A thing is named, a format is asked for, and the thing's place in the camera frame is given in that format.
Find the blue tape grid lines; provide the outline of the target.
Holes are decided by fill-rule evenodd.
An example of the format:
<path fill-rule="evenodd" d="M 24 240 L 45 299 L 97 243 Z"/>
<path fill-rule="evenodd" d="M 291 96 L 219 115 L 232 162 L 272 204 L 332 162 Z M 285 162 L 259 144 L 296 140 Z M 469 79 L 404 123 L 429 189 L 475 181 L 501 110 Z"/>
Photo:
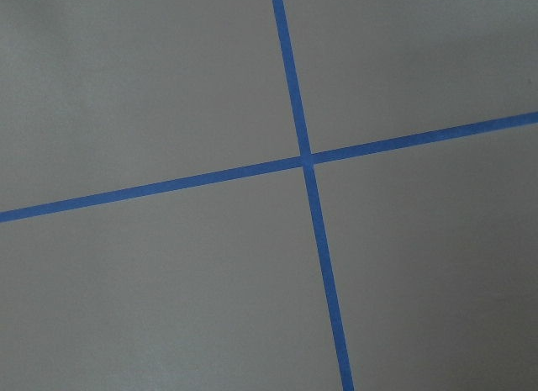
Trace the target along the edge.
<path fill-rule="evenodd" d="M 273 172 L 300 169 L 303 173 L 309 202 L 309 212 L 312 220 L 320 272 L 324 285 L 324 295 L 330 317 L 330 326 L 335 345 L 340 381 L 344 390 L 352 390 L 354 389 L 355 384 L 346 344 L 344 323 L 340 312 L 340 302 L 332 267 L 330 247 L 324 223 L 315 167 L 333 161 L 358 158 L 403 148 L 427 145 L 429 143 L 454 140 L 472 135 L 483 135 L 503 129 L 513 129 L 536 124 L 537 114 L 535 112 L 517 114 L 499 119 L 490 119 L 472 124 L 435 129 L 412 135 L 404 135 L 327 151 L 314 152 L 310 145 L 308 125 L 303 109 L 303 100 L 301 97 L 296 62 L 293 54 L 293 43 L 287 22 L 285 0 L 272 0 L 272 8 L 279 46 L 282 52 L 282 62 L 287 82 L 287 92 L 293 114 L 293 124 L 297 136 L 298 156 L 247 166 L 238 166 L 216 172 L 205 172 L 203 174 L 180 177 L 163 182 L 153 182 L 132 188 L 122 188 L 77 198 L 62 199 L 60 201 L 42 203 L 19 209 L 6 210 L 1 213 L 1 221 L 7 223 L 22 219 L 32 219 L 41 215 L 62 213 L 107 203 L 117 203 L 134 198 L 153 196 L 160 193 L 171 193 L 187 188 L 202 187 L 219 182 L 266 175 Z"/>

